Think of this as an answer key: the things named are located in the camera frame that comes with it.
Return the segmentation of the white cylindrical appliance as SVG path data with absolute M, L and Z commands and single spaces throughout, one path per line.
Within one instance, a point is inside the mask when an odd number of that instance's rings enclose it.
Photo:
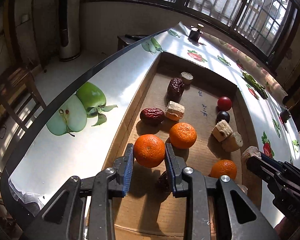
M 70 61 L 80 53 L 79 39 L 80 0 L 58 0 L 59 59 Z

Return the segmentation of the small dark date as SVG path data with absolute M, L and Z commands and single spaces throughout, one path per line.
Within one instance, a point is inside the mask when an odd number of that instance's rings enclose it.
M 171 191 L 170 183 L 168 181 L 167 171 L 164 171 L 161 174 L 161 176 L 157 180 L 156 185 L 157 185 L 157 188 L 164 193 L 169 193 Z

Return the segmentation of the round beige cake front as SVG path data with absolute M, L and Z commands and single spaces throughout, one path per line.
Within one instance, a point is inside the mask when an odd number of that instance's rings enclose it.
M 188 72 L 181 72 L 180 78 L 182 79 L 184 85 L 188 86 L 193 81 L 193 75 Z

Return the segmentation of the red cherry tomato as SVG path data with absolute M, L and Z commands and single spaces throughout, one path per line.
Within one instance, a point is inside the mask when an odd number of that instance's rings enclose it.
M 220 111 L 229 111 L 232 108 L 232 101 L 227 96 L 222 96 L 217 101 L 217 107 Z

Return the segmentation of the wooden chair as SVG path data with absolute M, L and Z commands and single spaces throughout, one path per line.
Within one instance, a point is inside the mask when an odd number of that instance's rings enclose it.
M 29 96 L 20 108 L 15 111 L 13 108 L 13 102 L 24 91 L 27 91 Z M 31 100 L 35 102 L 34 108 L 25 118 L 21 119 L 19 114 Z M 4 107 L 9 116 L 25 132 L 27 131 L 26 124 L 30 120 L 31 116 L 34 115 L 39 107 L 46 108 L 46 103 L 34 83 L 34 76 L 29 68 L 19 67 L 15 70 L 8 69 L 0 75 L 0 105 Z

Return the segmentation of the cardboard box tray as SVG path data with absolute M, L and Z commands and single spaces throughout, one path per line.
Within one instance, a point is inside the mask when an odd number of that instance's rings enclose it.
M 260 179 L 242 161 L 257 144 L 236 85 L 163 52 L 91 178 L 89 239 L 274 239 Z

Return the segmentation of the green leafy vegetable bunch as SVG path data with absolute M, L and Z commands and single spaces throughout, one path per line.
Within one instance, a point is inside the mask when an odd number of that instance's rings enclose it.
M 257 92 L 258 94 L 260 94 L 261 98 L 263 99 L 267 99 L 268 95 L 266 94 L 266 89 L 263 85 L 259 84 L 250 74 L 248 74 L 247 72 L 243 72 L 243 79 L 245 79 L 245 81 L 252 86 Z

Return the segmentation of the orange tangerine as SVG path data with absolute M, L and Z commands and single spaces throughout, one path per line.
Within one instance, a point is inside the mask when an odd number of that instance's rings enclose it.
M 170 143 L 179 149 L 191 148 L 197 140 L 194 127 L 185 122 L 173 125 L 169 131 Z
M 216 162 L 211 168 L 210 177 L 219 178 L 222 175 L 227 175 L 231 179 L 235 180 L 237 175 L 237 167 L 232 160 L 220 160 Z
M 165 158 L 164 142 L 153 134 L 138 137 L 133 148 L 136 161 L 146 168 L 159 166 Z

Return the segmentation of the beige cake chunk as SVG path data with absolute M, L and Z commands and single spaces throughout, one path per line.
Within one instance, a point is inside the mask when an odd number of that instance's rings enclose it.
M 232 133 L 228 138 L 222 141 L 222 148 L 225 152 L 234 152 L 243 146 L 242 136 L 238 132 Z
M 174 101 L 170 101 L 166 106 L 165 116 L 173 121 L 178 121 L 183 118 L 185 107 Z
M 233 130 L 225 120 L 221 120 L 214 126 L 211 133 L 218 142 L 222 142 L 232 135 Z

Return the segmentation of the dark jar with cork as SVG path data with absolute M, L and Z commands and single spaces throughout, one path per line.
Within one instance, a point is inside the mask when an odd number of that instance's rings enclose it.
M 201 23 L 198 23 L 196 26 L 191 26 L 190 33 L 188 35 L 189 39 L 194 42 L 198 42 L 202 33 L 204 26 Z

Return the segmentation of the dark purple cherry tomato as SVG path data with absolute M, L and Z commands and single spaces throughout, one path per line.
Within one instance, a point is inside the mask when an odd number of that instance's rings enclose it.
M 225 120 L 227 123 L 230 122 L 230 114 L 227 111 L 219 111 L 216 117 L 216 122 Z

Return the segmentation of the large dark brown date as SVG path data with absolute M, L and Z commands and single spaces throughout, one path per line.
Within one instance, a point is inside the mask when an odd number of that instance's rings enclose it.
M 185 85 L 181 78 L 172 78 L 167 87 L 167 96 L 171 101 L 179 102 L 183 95 L 184 89 Z

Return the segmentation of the black container with stick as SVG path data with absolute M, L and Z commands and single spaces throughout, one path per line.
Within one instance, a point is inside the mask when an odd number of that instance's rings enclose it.
M 282 123 L 286 123 L 291 118 L 290 110 L 287 107 L 285 107 L 279 113 L 279 116 L 280 116 L 280 120 L 282 121 Z

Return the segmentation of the red jujube date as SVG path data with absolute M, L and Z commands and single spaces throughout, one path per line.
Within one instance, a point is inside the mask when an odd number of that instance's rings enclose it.
M 140 112 L 140 120 L 147 125 L 158 126 L 164 118 L 165 113 L 159 108 L 145 108 Z

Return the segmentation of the round beige cake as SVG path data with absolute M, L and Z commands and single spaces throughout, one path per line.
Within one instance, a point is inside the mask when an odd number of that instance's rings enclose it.
M 261 152 L 256 146 L 249 146 L 241 155 L 241 163 L 246 164 L 251 157 L 257 157 L 261 159 Z
M 181 72 L 180 78 L 182 79 L 184 85 L 188 86 L 193 81 L 193 75 L 188 72 Z

